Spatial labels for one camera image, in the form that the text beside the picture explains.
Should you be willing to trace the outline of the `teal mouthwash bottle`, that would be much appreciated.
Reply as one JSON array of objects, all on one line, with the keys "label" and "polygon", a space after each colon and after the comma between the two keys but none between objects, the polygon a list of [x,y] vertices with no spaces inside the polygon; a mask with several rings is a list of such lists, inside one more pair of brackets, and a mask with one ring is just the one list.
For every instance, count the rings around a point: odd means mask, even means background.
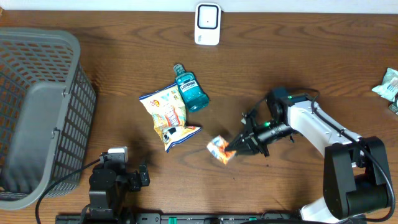
[{"label": "teal mouthwash bottle", "polygon": [[199,85],[196,76],[186,71],[180,63],[175,64],[173,70],[178,90],[189,112],[193,113],[207,107],[210,102],[209,97]]}]

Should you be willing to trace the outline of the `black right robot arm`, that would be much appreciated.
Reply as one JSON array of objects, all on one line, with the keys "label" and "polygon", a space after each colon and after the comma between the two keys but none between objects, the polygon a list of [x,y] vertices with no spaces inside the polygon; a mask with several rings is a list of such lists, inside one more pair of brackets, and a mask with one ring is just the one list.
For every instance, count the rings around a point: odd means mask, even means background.
[{"label": "black right robot arm", "polygon": [[323,156],[323,195],[298,215],[261,218],[257,223],[380,223],[396,209],[384,143],[364,138],[327,115],[309,88],[275,88],[264,98],[271,120],[258,124],[257,106],[243,115],[243,130],[226,146],[237,154],[269,155],[268,145],[295,134]]}]

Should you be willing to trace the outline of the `yellow chips bag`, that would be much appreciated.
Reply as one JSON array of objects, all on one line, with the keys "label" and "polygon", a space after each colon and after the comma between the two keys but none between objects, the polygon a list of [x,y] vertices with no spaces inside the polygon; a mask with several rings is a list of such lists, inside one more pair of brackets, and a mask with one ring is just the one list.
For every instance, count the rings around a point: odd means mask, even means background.
[{"label": "yellow chips bag", "polygon": [[201,127],[186,124],[187,111],[176,83],[142,95],[139,101],[152,116],[154,130],[161,138],[166,152],[201,131]]}]

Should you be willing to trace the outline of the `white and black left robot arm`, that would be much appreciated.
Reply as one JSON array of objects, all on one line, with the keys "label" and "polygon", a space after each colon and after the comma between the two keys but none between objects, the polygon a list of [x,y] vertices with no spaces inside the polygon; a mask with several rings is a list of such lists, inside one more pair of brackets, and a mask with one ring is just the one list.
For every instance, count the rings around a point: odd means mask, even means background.
[{"label": "white and black left robot arm", "polygon": [[90,203],[81,211],[80,223],[134,223],[131,210],[124,206],[129,192],[150,184],[146,161],[128,172],[124,152],[104,152],[89,178]]}]

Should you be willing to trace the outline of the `orange tissue pack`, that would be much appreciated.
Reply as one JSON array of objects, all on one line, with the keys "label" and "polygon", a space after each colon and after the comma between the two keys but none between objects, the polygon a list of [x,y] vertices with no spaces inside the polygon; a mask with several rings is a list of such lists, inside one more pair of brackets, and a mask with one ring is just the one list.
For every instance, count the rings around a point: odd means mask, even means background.
[{"label": "orange tissue pack", "polygon": [[236,151],[225,151],[228,144],[224,138],[217,136],[207,144],[206,148],[216,159],[223,164],[227,164],[236,154]]}]

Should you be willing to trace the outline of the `teal wet wipes pack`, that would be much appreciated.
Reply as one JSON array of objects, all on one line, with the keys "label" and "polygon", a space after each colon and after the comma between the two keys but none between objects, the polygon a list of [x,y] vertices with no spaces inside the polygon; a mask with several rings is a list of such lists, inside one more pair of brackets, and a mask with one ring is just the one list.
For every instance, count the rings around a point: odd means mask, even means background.
[{"label": "teal wet wipes pack", "polygon": [[397,70],[387,68],[382,83],[375,86],[372,91],[382,98],[394,102],[397,95]]}]

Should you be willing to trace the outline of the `green and white small box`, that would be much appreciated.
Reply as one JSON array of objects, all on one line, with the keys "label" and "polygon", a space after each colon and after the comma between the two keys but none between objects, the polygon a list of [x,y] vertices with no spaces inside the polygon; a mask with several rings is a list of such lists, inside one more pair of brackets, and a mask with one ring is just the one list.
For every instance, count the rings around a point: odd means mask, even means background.
[{"label": "green and white small box", "polygon": [[397,101],[395,101],[391,105],[389,105],[389,110],[392,111],[394,114],[398,114]]}]

